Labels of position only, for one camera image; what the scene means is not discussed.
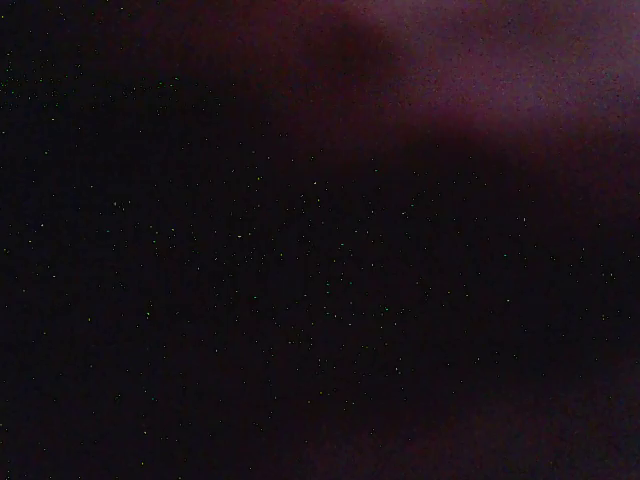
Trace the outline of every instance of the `night sky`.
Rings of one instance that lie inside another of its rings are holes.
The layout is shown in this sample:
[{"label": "night sky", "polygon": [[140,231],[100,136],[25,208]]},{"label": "night sky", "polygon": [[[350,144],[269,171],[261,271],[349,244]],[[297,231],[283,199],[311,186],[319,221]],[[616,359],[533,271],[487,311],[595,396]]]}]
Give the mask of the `night sky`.
[{"label": "night sky", "polygon": [[459,134],[309,152],[89,7],[3,11],[5,478],[639,474],[629,205]]}]

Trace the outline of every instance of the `dark sky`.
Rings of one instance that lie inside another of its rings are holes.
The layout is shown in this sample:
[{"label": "dark sky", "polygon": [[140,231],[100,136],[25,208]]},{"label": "dark sky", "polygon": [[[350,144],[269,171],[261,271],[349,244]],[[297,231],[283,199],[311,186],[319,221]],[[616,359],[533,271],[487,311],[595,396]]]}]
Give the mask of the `dark sky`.
[{"label": "dark sky", "polygon": [[637,475],[633,197],[453,129],[310,145],[94,7],[0,17],[7,478]]}]

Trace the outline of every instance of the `starry sky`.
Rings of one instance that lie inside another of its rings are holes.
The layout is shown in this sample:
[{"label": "starry sky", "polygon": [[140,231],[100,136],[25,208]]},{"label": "starry sky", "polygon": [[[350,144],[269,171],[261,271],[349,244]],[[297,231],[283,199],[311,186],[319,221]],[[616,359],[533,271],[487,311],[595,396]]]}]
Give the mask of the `starry sky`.
[{"label": "starry sky", "polygon": [[301,149],[93,8],[0,16],[6,478],[635,478],[635,220],[461,137]]}]

